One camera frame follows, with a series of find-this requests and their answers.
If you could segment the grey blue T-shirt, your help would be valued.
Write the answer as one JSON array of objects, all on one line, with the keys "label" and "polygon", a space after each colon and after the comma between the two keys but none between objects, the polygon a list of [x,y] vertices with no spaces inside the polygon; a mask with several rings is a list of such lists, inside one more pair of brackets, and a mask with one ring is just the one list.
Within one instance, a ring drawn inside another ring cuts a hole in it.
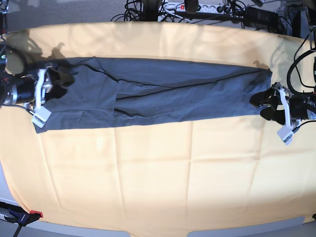
[{"label": "grey blue T-shirt", "polygon": [[140,58],[68,58],[52,64],[74,76],[45,107],[49,130],[112,128],[258,115],[250,97],[267,90],[268,69]]}]

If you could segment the white power strip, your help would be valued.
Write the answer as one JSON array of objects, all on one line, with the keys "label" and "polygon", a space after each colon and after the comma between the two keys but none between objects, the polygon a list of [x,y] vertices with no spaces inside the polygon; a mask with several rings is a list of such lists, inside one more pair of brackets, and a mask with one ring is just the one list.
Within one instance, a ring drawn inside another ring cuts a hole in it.
[{"label": "white power strip", "polygon": [[[163,8],[167,11],[173,11],[174,13],[187,13],[185,4],[180,2],[166,2]],[[199,4],[197,7],[198,14],[227,14],[231,12],[228,6],[213,5],[213,4]]]}]

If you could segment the yellow table cloth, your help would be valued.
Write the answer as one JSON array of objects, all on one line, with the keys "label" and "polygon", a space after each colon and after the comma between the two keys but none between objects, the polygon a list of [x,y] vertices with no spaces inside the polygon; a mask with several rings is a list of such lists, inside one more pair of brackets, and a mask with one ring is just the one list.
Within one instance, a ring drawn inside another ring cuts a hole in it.
[{"label": "yellow table cloth", "polygon": [[[176,23],[83,23],[10,33],[31,60],[153,58],[271,69],[284,81],[301,39]],[[36,133],[0,111],[0,162],[11,199],[42,223],[185,237],[316,212],[316,125],[285,145],[260,116]]]}]

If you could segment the black power adapter brick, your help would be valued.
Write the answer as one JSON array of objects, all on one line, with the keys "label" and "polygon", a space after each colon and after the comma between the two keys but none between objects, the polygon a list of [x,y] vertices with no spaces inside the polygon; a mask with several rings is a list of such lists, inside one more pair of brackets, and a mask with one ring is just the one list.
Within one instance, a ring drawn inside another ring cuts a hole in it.
[{"label": "black power adapter brick", "polygon": [[248,7],[245,18],[250,22],[263,25],[275,25],[278,23],[278,14],[254,7]]}]

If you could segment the black centre stand post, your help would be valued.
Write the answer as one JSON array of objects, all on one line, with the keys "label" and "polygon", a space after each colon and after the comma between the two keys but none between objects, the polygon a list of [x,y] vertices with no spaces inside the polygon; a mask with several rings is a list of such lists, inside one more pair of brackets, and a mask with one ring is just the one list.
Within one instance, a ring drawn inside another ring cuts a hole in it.
[{"label": "black centre stand post", "polygon": [[142,21],[156,22],[158,20],[158,10],[161,6],[160,0],[142,0],[143,16]]}]

